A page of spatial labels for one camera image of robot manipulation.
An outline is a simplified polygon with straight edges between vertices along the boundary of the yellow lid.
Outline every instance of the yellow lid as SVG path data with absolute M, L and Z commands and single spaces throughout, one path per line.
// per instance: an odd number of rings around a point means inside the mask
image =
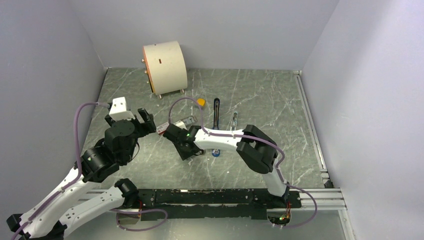
M 205 101 L 203 98 L 198 98 L 198 99 L 197 99 L 197 103 L 198 103 L 200 106 L 204 107 L 204 106 L 205 106 L 206 101 Z

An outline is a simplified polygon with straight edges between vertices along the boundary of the marble table top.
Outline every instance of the marble table top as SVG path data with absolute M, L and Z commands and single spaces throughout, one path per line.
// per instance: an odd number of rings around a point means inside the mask
M 188 69 L 187 77 L 185 93 L 167 93 L 159 99 L 151 92 L 144 68 L 109 68 L 98 101 L 110 103 L 113 98 L 126 97 L 134 114 L 138 115 L 138 108 L 145 108 L 159 126 L 167 121 L 170 105 L 178 98 L 203 98 L 205 127 L 211 128 L 213 100 L 218 97 L 221 130 L 230 129 L 233 112 L 238 111 L 237 129 L 253 124 L 284 150 L 281 170 L 291 184 L 324 187 L 291 71 Z M 95 109 L 83 151 L 104 137 L 109 127 L 104 120 L 107 114 L 104 108 Z M 189 100 L 179 102 L 172 111 L 175 121 L 190 115 L 196 116 L 200 124 L 200 111 Z M 103 181 L 101 189 L 110 188 L 121 178 L 129 178 L 140 189 L 265 188 L 262 176 L 250 170 L 236 152 L 221 151 L 219 157 L 213 157 L 208 150 L 182 161 L 174 145 L 156 133 L 140 138 L 138 143 L 140 150 L 135 159 Z

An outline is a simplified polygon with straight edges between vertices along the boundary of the black wire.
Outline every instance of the black wire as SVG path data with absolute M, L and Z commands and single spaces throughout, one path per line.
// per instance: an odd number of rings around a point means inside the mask
M 140 144 L 138 142 L 137 142 L 137 147 L 138 147 L 137 153 L 131 158 L 131 161 L 134 160 L 136 158 L 137 154 L 139 154 L 139 152 L 140 152 Z

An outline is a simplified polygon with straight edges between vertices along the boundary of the white wall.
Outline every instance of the white wall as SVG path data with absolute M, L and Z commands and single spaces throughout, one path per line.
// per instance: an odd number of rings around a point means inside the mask
M 98 99 L 104 68 L 68 1 L 0 1 L 0 238 L 75 162 L 76 108 Z M 81 114 L 83 143 L 90 110 Z
M 424 236 L 424 2 L 340 0 L 302 80 L 358 240 Z
M 194 68 L 301 69 L 339 0 L 71 0 L 107 67 L 177 40 Z

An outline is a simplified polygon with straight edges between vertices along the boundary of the cylindrical container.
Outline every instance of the cylindrical container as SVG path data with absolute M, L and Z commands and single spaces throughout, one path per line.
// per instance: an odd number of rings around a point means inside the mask
M 184 92 L 187 70 L 177 41 L 143 46 L 143 56 L 152 93 L 162 98 L 161 94 Z

